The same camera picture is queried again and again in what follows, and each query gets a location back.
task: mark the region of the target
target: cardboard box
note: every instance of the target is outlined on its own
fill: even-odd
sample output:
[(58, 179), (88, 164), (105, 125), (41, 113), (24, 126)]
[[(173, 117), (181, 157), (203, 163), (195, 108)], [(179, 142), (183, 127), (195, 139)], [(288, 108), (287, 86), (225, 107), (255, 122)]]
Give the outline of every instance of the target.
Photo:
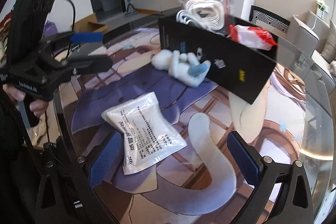
[[(161, 48), (194, 52), (211, 61), (207, 78), (253, 104), (276, 65), (277, 46), (269, 51), (246, 47), (222, 35), (176, 22), (176, 15), (159, 19)], [(238, 18), (235, 24), (254, 26)]]
[(106, 34), (111, 26), (100, 24), (97, 21), (96, 14), (93, 13), (83, 19), (75, 22), (75, 32), (102, 32)]

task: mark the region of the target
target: glass tabletop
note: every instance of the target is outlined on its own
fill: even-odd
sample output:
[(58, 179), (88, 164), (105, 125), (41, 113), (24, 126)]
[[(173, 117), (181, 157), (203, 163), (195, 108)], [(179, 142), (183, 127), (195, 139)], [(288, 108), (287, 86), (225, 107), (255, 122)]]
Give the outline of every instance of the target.
[[(105, 36), (110, 39), (106, 50), (84, 45), (81, 52), (105, 52), (114, 65), (108, 72), (73, 76), (54, 98), (60, 132), (72, 160), (87, 156), (113, 130), (100, 116), (104, 110), (151, 91), (156, 92), (163, 116), (188, 144), (133, 175), (124, 175), (122, 158), (114, 161), (103, 181), (94, 186), (106, 208), (122, 224), (230, 223), (253, 188), (231, 157), (226, 138), (232, 130), (245, 132), (242, 128), (248, 127), (250, 132), (242, 137), (262, 156), (287, 164), (296, 159), (303, 162), (316, 218), (330, 192), (334, 150), (331, 109), (319, 67), (279, 38), (278, 63), (253, 108), (212, 81), (188, 88), (166, 72), (152, 73), (155, 69), (150, 64), (118, 73), (121, 64), (160, 47), (155, 17), (111, 31)], [(210, 131), (203, 136), (207, 147), (198, 143), (196, 133), (188, 132), (189, 121), (198, 112), (210, 119)], [(210, 159), (222, 159), (216, 168), (203, 148), (210, 152)], [(232, 187), (236, 188), (233, 195), (226, 194)], [(279, 189), (280, 184), (275, 185), (258, 223), (267, 219)]]

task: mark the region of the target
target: metal bolt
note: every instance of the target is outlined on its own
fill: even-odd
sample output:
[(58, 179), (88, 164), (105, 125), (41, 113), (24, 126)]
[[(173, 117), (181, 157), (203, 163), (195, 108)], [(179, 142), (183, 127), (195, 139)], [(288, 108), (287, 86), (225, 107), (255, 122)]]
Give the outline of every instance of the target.
[(263, 159), (264, 159), (264, 162), (267, 162), (268, 164), (270, 164), (273, 161), (272, 158), (269, 156), (265, 156)]
[(295, 165), (298, 166), (298, 167), (302, 167), (303, 166), (302, 162), (300, 162), (299, 160), (295, 161)]
[(68, 60), (65, 60), (65, 59), (61, 61), (62, 66), (68, 65), (68, 63), (69, 63)]
[(77, 158), (77, 162), (79, 163), (79, 164), (81, 164), (82, 162), (84, 162), (85, 161), (85, 156), (79, 156), (78, 158)]
[(54, 162), (52, 160), (48, 161), (46, 164), (46, 167), (50, 168), (54, 165)]

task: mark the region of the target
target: white plush toy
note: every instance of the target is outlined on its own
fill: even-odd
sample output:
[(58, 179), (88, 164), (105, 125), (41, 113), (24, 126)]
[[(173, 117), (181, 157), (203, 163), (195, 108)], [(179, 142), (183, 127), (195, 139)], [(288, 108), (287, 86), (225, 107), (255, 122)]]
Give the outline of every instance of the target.
[(211, 62), (206, 60), (200, 64), (193, 52), (180, 54), (179, 51), (164, 49), (152, 58), (152, 65), (157, 70), (167, 70), (175, 79), (196, 88), (206, 77)]

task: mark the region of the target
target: white cable bundle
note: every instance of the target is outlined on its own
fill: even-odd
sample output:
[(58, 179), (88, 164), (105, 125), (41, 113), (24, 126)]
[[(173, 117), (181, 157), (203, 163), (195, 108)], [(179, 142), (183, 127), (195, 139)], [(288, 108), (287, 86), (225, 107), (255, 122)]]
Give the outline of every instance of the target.
[(203, 29), (218, 31), (224, 27), (224, 7), (217, 0), (188, 0), (184, 10), (177, 13), (176, 21), (184, 24), (192, 22)]

